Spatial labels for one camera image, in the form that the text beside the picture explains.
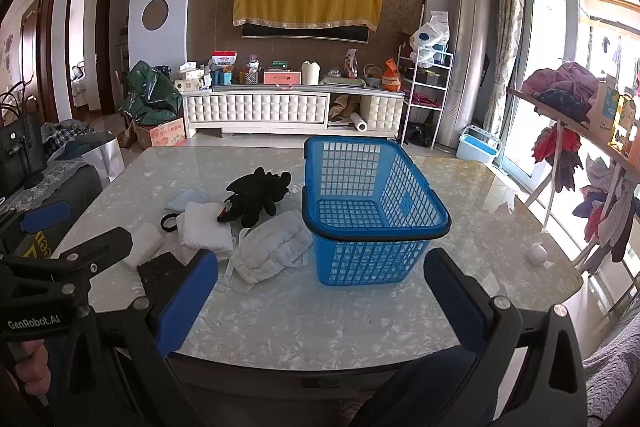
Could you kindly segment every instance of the bucket handle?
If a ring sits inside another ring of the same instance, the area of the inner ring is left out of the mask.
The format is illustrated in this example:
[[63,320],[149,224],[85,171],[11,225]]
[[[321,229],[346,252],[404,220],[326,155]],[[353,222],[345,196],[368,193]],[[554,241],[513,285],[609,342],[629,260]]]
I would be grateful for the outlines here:
[[475,125],[467,125],[465,127],[465,130],[462,132],[462,136],[471,136],[467,131],[472,130],[475,131],[478,134],[481,134],[482,136],[486,136],[487,138],[494,140],[496,147],[497,147],[497,154],[500,154],[500,150],[502,149],[502,140],[500,140],[500,138],[498,138],[497,136],[495,136],[495,134],[491,134],[489,131],[485,131],[484,129],[480,129],[478,126]]

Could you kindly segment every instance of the black handbag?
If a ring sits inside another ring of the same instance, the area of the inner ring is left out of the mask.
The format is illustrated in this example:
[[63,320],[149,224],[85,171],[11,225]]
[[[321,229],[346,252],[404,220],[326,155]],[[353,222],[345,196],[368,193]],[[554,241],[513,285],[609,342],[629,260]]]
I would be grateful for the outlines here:
[[0,94],[1,100],[7,95],[14,98],[16,105],[0,103],[0,110],[5,109],[17,118],[0,127],[0,198],[11,196],[27,179],[37,181],[40,179],[37,173],[47,167],[38,114],[20,110],[11,92]]

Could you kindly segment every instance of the stuffed animal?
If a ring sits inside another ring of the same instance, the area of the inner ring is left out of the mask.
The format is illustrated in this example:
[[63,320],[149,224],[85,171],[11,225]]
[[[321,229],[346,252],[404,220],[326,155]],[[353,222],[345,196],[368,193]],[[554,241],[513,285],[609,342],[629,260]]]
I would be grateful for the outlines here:
[[275,203],[289,192],[290,182],[290,172],[279,176],[271,172],[265,174],[264,169],[258,167],[253,174],[238,178],[226,188],[233,192],[225,200],[225,203],[231,203],[231,207],[220,212],[218,221],[228,223],[242,217],[242,227],[250,229],[258,222],[263,208],[267,214],[275,216]]

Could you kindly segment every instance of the pink clothing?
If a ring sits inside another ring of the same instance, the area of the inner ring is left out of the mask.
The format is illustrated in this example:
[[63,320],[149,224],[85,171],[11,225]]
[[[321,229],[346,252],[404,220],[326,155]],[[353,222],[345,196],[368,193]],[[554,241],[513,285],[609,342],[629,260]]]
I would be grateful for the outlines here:
[[591,71],[577,62],[568,62],[554,70],[538,70],[522,83],[525,94],[543,92],[547,89],[564,89],[572,92],[580,102],[590,104],[589,99],[598,89],[598,79]]

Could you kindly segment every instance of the black hair tie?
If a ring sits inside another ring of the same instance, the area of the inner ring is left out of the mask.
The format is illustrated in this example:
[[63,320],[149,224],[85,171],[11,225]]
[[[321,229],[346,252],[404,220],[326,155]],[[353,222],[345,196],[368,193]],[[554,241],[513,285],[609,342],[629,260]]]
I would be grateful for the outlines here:
[[160,228],[163,229],[165,232],[175,232],[176,230],[178,230],[178,225],[174,225],[172,227],[167,227],[165,226],[165,223],[169,220],[169,219],[175,219],[176,217],[178,217],[180,214],[167,214],[166,216],[164,216],[161,220],[160,220]]

